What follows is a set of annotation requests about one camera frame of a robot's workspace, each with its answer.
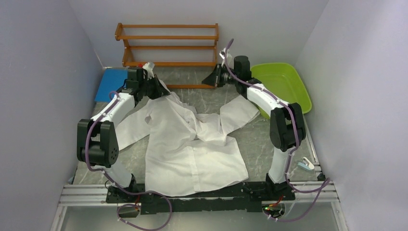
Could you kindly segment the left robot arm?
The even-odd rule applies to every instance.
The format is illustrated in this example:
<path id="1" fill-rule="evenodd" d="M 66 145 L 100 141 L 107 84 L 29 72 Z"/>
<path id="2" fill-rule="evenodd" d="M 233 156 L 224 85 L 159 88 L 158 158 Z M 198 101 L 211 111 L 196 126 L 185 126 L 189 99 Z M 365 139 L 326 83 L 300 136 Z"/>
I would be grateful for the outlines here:
<path id="1" fill-rule="evenodd" d="M 103 110 L 77 124 L 78 160 L 89 171 L 102 173 L 125 202 L 134 201 L 139 190 L 134 175 L 117 161 L 119 145 L 115 129 L 144 97 L 154 100 L 170 94 L 153 69 L 152 62 L 130 67 L 123 85 L 108 94 L 110 102 Z"/>

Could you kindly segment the white shirt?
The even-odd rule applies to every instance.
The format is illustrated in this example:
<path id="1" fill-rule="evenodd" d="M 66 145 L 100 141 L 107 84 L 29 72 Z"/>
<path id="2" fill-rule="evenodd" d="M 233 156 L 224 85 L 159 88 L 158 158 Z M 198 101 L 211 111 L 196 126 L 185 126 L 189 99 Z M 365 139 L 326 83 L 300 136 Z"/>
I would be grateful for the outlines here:
<path id="1" fill-rule="evenodd" d="M 145 186 L 166 196 L 218 190 L 248 179 L 237 141 L 230 134 L 259 115 L 243 96 L 218 114 L 199 114 L 174 92 L 149 100 L 116 127 L 119 149 L 149 138 Z"/>

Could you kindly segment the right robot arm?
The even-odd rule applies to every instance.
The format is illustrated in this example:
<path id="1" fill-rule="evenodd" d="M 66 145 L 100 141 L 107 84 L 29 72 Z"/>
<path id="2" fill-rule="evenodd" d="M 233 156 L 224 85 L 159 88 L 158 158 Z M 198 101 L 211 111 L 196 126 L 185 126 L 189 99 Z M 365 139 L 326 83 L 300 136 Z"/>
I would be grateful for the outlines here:
<path id="1" fill-rule="evenodd" d="M 269 115 L 269 137 L 274 146 L 274 154 L 268 177 L 272 181 L 265 186 L 265 195 L 278 199 L 283 194 L 281 183 L 289 180 L 292 156 L 306 137 L 302 108 L 298 103 L 288 103 L 277 97 L 250 70 L 247 56 L 232 58 L 220 53 L 222 62 L 202 84 L 215 88 L 231 84 L 245 99 L 254 103 Z"/>

